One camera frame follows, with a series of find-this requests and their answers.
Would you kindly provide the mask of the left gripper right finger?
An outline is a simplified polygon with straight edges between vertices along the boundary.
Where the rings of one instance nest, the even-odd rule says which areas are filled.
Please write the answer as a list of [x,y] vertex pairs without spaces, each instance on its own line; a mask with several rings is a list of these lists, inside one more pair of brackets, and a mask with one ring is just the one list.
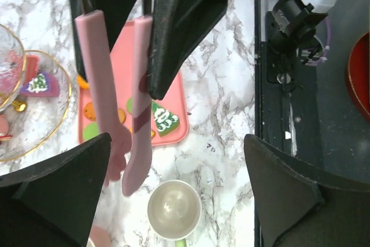
[[252,134],[244,153],[264,246],[369,246],[369,183],[329,173]]

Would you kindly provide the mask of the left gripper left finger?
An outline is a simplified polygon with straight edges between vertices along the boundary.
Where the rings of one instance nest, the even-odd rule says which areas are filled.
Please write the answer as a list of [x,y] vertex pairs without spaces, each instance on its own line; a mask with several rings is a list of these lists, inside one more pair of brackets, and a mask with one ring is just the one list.
[[111,137],[1,176],[1,246],[86,246]]

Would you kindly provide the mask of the pink-handled metal tongs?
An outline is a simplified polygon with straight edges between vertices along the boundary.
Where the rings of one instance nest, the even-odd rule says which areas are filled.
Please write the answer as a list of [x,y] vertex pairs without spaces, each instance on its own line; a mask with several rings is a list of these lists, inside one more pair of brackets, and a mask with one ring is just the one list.
[[[147,15],[126,23],[110,49],[103,11],[75,18],[98,129],[111,137],[106,181],[121,178],[126,197],[141,187],[152,161],[151,97],[147,92],[152,22]],[[126,110],[130,97],[132,114]],[[125,111],[124,123],[119,121],[118,108]]]

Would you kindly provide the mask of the toy strawberry cake slice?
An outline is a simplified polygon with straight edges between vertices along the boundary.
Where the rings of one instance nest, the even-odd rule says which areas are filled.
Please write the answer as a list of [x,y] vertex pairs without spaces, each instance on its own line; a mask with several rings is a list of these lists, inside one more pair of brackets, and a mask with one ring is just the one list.
[[27,67],[24,84],[31,81],[38,74],[39,57],[33,54],[27,54]]

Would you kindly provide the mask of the three-tier glass dessert stand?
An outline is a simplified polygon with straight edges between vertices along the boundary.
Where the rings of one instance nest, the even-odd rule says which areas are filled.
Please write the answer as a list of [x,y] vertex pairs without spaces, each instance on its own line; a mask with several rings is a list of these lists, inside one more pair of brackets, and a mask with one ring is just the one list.
[[[59,82],[58,97],[28,97],[20,94],[25,80],[27,54],[39,57],[38,74],[47,72]],[[1,142],[1,162],[35,157],[60,149],[57,135],[68,118],[71,79],[63,66],[40,50],[27,50],[6,26],[1,26],[1,115],[9,122],[13,137]]]

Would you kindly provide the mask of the toy green cake slice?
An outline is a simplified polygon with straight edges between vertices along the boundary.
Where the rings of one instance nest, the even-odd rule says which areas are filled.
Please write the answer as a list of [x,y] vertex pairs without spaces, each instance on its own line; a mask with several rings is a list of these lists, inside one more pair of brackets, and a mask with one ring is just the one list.
[[153,101],[151,110],[160,137],[168,135],[180,126],[179,117],[160,104]]

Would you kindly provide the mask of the toy pink strawberry swirl roll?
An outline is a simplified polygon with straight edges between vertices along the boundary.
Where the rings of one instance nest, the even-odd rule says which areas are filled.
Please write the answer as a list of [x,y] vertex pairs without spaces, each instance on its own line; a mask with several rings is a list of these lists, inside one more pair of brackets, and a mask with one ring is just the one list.
[[9,134],[9,122],[4,115],[0,115],[0,140],[1,142],[8,141],[13,136]]

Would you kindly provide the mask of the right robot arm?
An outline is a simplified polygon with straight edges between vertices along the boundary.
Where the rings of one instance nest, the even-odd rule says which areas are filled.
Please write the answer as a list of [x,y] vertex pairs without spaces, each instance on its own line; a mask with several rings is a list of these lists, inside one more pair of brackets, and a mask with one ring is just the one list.
[[[337,0],[278,0],[272,10],[277,30],[273,49],[287,54],[311,37],[316,25]],[[103,36],[113,47],[136,0],[69,0],[77,19],[101,11],[107,27]],[[182,63],[219,22],[228,0],[142,0],[142,11],[153,19],[147,89],[163,99]]]

